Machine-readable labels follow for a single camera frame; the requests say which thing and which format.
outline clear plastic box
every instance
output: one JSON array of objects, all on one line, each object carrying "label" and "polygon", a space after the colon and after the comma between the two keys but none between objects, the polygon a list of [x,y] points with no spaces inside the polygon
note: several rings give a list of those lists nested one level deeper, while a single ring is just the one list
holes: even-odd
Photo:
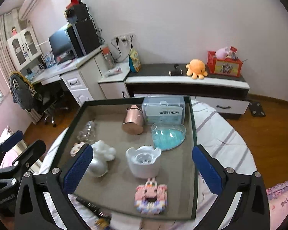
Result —
[{"label": "clear plastic box", "polygon": [[142,103],[146,124],[157,122],[179,124],[185,121],[185,100],[183,96],[146,97]]}]

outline blue gripper pad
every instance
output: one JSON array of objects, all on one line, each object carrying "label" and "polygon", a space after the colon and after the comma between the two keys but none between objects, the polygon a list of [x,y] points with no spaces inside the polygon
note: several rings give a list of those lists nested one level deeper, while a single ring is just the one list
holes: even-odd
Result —
[{"label": "blue gripper pad", "polygon": [[201,145],[193,148],[192,159],[211,193],[220,195],[226,180],[222,165],[212,158]]},{"label": "blue gripper pad", "polygon": [[22,134],[21,131],[16,131],[13,135],[11,135],[7,140],[2,142],[0,146],[0,151],[2,152],[8,152],[13,148],[18,142],[22,140],[24,137],[24,134]]},{"label": "blue gripper pad", "polygon": [[65,194],[74,193],[76,190],[80,180],[93,159],[93,148],[88,144],[83,145],[72,159],[76,159],[76,161],[69,170],[64,172],[65,175],[62,180],[63,192]]}]

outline computer monitor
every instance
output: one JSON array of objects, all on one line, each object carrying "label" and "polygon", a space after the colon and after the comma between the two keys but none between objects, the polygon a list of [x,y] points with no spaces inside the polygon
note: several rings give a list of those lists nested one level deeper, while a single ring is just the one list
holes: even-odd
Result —
[{"label": "computer monitor", "polygon": [[67,53],[69,55],[70,52],[72,52],[71,41],[66,32],[66,29],[67,25],[64,25],[57,32],[55,32],[52,36],[49,37],[49,42],[55,60],[59,55],[63,53]]}]

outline red triangular object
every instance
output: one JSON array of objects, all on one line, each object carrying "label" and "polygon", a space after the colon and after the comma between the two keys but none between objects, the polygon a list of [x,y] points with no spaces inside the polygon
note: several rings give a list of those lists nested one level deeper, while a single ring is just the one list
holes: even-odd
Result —
[{"label": "red triangular object", "polygon": [[66,7],[66,9],[69,9],[76,4],[79,4],[78,0],[71,0],[70,4]]}]

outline white tablecloth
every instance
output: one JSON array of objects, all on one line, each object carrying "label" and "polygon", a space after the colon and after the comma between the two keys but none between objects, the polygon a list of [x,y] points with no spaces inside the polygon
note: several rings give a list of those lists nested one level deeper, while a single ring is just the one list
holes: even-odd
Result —
[{"label": "white tablecloth", "polygon": [[[198,144],[203,145],[207,152],[212,157],[216,158],[223,165],[223,167],[232,167],[237,173],[241,174],[252,174],[257,170],[253,156],[242,137],[224,118],[222,118],[215,111],[214,108],[195,100],[192,101],[192,108],[195,118]],[[39,173],[47,173],[49,171],[54,155],[57,152],[59,144],[61,143],[66,131],[67,129],[64,130],[54,141],[53,145],[45,156]],[[198,200],[195,220],[175,223],[144,220],[142,230],[193,230],[208,212],[209,208],[217,197],[209,191],[200,174],[198,180]],[[220,229],[229,224],[229,221],[231,220],[239,202],[240,196],[241,193],[236,194],[234,201],[220,226]],[[55,222],[59,227],[66,229],[56,212],[49,194],[45,193],[45,197]],[[73,195],[69,195],[69,197],[83,219],[89,226],[92,227],[94,225],[94,221],[96,220],[94,215],[87,208],[76,202]]]}]

